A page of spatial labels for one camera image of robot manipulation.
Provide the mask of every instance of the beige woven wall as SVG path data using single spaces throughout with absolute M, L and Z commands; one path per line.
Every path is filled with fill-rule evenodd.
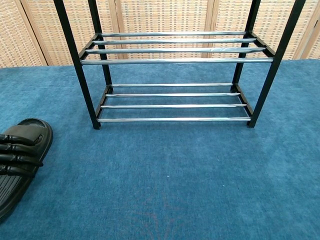
M 0 67 L 37 66 L 43 64 L 24 27 L 15 2 L 3 0 L 0 9 L 2 27 Z M 21 0 L 50 65 L 72 64 L 53 0 Z M 319 0 L 306 0 L 297 27 L 287 48 L 285 59 L 292 59 Z M 64 0 L 78 50 L 94 34 L 87 0 Z M 167 31 L 243 31 L 251 0 L 97 0 L 103 32 Z M 254 32 L 274 49 L 289 17 L 294 0 L 262 0 Z M 153 47 L 202 47 L 203 44 L 159 44 Z M 107 46 L 141 48 L 146 45 Z M 319 39 L 309 58 L 320 58 Z M 180 58 L 205 57 L 201 53 L 133 53 L 111 54 L 109 58 Z M 212 54 L 212 57 L 236 57 L 236 54 Z M 249 57 L 261 56 L 252 53 Z
M 0 68 L 41 66 L 42 62 L 13 0 L 1 0 Z

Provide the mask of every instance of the chrome bar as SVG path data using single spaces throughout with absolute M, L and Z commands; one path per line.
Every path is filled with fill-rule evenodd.
M 196 64 L 196 63 L 272 63 L 268 58 L 155 58 L 155 59 L 114 59 L 114 60 L 81 60 L 82 65 L 111 64 Z
M 133 94 L 106 94 L 108 98 L 144 98 L 144 97 L 218 97 L 238 96 L 239 92 L 218 92 L 218 93 L 133 93 Z
M 160 83 L 160 84 L 112 84 L 113 88 L 138 88 L 138 87 L 220 87 L 232 86 L 232 83 Z
M 112 44 L 177 44 L 177 43 L 253 43 L 256 38 L 180 38 L 180 39 L 135 39 L 135 40 L 110 40 L 110 41 L 93 41 L 95 45 L 112 45 Z
M 88 49 L 87 54 L 139 54 L 139 53 L 239 53 L 250 54 L 264 51 L 265 47 L 179 47 L 179 48 L 126 48 Z
M 162 31 L 162 32 L 112 32 L 102 37 L 153 37 L 153 36 L 223 36 L 245 35 L 245 31 Z
M 202 109 L 202 108 L 237 108 L 246 104 L 177 104 L 177 105 L 101 105 L 103 109 Z
M 99 123 L 250 121 L 250 117 L 98 118 Z

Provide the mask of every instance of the black metal frame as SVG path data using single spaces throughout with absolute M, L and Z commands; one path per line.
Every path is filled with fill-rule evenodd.
M 245 104 L 246 106 L 244 107 L 247 115 L 250 117 L 250 120 L 247 121 L 247 125 L 250 128 L 254 128 L 257 122 L 257 119 L 260 115 L 260 112 L 262 110 L 262 107 L 264 105 L 264 102 L 267 98 L 267 95 L 269 93 L 269 90 L 271 88 L 271 85 L 274 81 L 274 78 L 276 76 L 277 70 L 280 66 L 280 63 L 282 61 L 282 58 L 285 54 L 286 48 L 288 46 L 288 43 L 290 41 L 291 35 L 295 29 L 296 23 L 299 19 L 300 13 L 303 9 L 303 6 L 305 4 L 306 0 L 295 0 L 295 3 L 292 7 L 291 14 L 288 18 L 287 24 L 285 26 L 284 32 L 282 34 L 280 43 L 278 45 L 277 51 L 273 51 L 270 46 L 268 46 L 263 40 L 261 40 L 257 35 L 253 33 L 255 21 L 257 18 L 259 6 L 261 3 L 261 0 L 252 0 L 251 8 L 249 11 L 248 15 L 248 20 L 246 23 L 245 27 L 245 33 L 243 38 L 244 39 L 255 39 L 254 44 L 259 47 L 259 48 L 264 48 L 263 53 L 268 57 L 268 58 L 273 58 L 273 61 L 271 62 L 270 69 L 268 71 L 267 77 L 265 79 L 264 85 L 262 87 L 262 90 L 260 92 L 259 98 L 257 100 L 256 106 L 254 109 L 251 108 L 249 105 L 249 102 L 247 101 L 244 93 L 242 92 L 240 86 L 239 86 L 239 80 L 241 77 L 242 69 L 243 69 L 243 62 L 237 62 L 233 80 L 232 80 L 232 86 L 231 86 L 231 92 L 232 93 L 239 93 L 238 97 L 241 101 L 242 104 Z M 87 45 L 78 53 L 76 43 L 73 37 L 73 33 L 71 30 L 71 26 L 69 23 L 69 19 L 66 13 L 66 9 L 64 6 L 63 0 L 54 0 L 54 4 L 61 22 L 61 26 L 65 35 L 65 39 L 70 51 L 70 55 L 74 64 L 74 68 L 80 83 L 80 87 L 84 96 L 84 100 L 92 121 L 92 125 L 94 129 L 100 129 L 100 122 L 98 119 L 100 118 L 100 115 L 102 113 L 102 108 L 101 106 L 105 104 L 107 101 L 107 96 L 113 94 L 113 85 L 112 85 L 112 80 L 111 80 L 111 75 L 110 75 L 110 69 L 108 64 L 102 64 L 102 69 L 103 69 L 103 74 L 104 74 L 104 79 L 106 83 L 105 90 L 103 91 L 102 98 L 100 100 L 100 103 L 97 107 L 97 109 L 94 109 L 92 99 L 89 93 L 88 85 L 86 82 L 85 74 L 83 71 L 83 60 L 86 59 L 88 56 L 87 50 L 93 49 L 93 47 L 96 45 L 94 41 L 103 41 L 104 37 L 102 35 L 102 27 L 100 23 L 100 18 L 99 18 L 99 13 L 98 13 L 98 8 L 97 8 L 97 3 L 96 0 L 88 0 L 89 8 L 90 8 L 90 13 L 91 13 L 91 18 L 92 18 L 92 23 L 94 27 L 95 34 L 94 36 L 90 39 L 90 41 L 87 43 Z M 242 48 L 247 48 L 249 46 L 248 42 L 242 42 L 241 47 Z M 104 44 L 98 44 L 98 49 L 99 50 L 105 50 L 105 45 Z M 99 54 L 101 60 L 108 60 L 107 54 L 102 53 Z M 239 53 L 239 58 L 243 59 L 246 57 L 246 53 Z

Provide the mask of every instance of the wicker panel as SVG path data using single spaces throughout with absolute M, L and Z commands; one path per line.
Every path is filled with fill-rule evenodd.
M 0 68 L 41 66 L 40 57 L 14 1 L 1 1 L 0 19 Z
M 27 0 L 27 3 L 52 63 L 54 65 L 71 65 L 72 60 L 53 0 Z M 64 5 L 77 49 L 80 51 L 95 32 L 88 1 L 65 0 Z M 110 27 L 111 20 L 106 10 L 108 3 L 103 2 L 99 7 L 103 10 L 103 14 L 101 14 L 103 30 L 112 32 L 112 28 Z M 87 59 L 98 59 L 98 56 L 92 54 Z
M 262 0 L 254 25 L 254 33 L 263 39 L 272 49 L 277 50 L 295 0 Z M 318 0 L 307 0 L 296 28 L 292 34 L 283 59 L 292 59 L 298 44 L 314 12 Z M 246 26 L 251 0 L 220 0 L 216 30 L 243 31 Z M 237 54 L 213 54 L 212 57 L 236 57 Z M 262 53 L 249 54 L 250 57 L 262 57 Z
M 122 0 L 125 32 L 204 31 L 208 0 Z M 174 36 L 153 37 L 172 39 Z M 130 39 L 152 39 L 135 37 Z M 183 48 L 202 47 L 202 44 L 127 45 L 129 48 Z M 182 58 L 201 57 L 200 53 L 133 53 L 129 58 Z
M 308 59 L 320 59 L 320 35 L 318 36 L 318 39 L 314 43 Z

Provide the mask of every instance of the metal shoe rack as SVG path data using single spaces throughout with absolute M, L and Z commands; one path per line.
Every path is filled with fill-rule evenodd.
M 196 32 L 131 32 L 102 33 L 96 0 L 88 0 L 95 35 L 78 53 L 72 34 L 63 0 L 54 0 L 54 4 L 62 25 L 66 42 L 71 54 L 74 68 L 83 92 L 84 100 L 94 129 L 99 129 L 101 123 L 114 122 L 181 122 L 181 121 L 245 121 L 250 128 L 256 125 L 270 87 L 276 76 L 287 45 L 294 31 L 300 13 L 306 0 L 296 0 L 288 18 L 277 51 L 273 51 L 262 39 L 253 33 L 261 0 L 252 0 L 247 24 L 244 31 L 196 31 Z M 143 37 L 143 36 L 235 36 L 234 38 L 207 39 L 128 39 L 108 40 L 110 37 Z M 105 45 L 130 44 L 173 44 L 173 43 L 241 43 L 241 47 L 188 47 L 188 48 L 128 48 L 106 49 Z M 236 58 L 164 58 L 164 59 L 108 59 L 107 54 L 124 53 L 239 53 Z M 249 58 L 247 54 L 262 52 L 264 58 Z M 86 60 L 89 54 L 100 55 L 100 60 Z M 158 84 L 112 84 L 109 65 L 113 64 L 175 64 L 175 63 L 236 63 L 231 83 L 158 83 Z M 251 108 L 240 86 L 239 79 L 244 63 L 271 63 L 254 109 Z M 90 97 L 88 85 L 83 71 L 84 65 L 102 65 L 105 89 L 96 110 Z M 220 87 L 230 86 L 230 92 L 222 93 L 153 93 L 153 94 L 117 94 L 117 88 L 144 87 Z M 239 104 L 174 104 L 174 105 L 107 105 L 108 98 L 144 98 L 144 97 L 217 97 L 237 96 Z M 181 108 L 244 108 L 247 117 L 175 117 L 175 118 L 101 118 L 104 109 L 181 109 Z

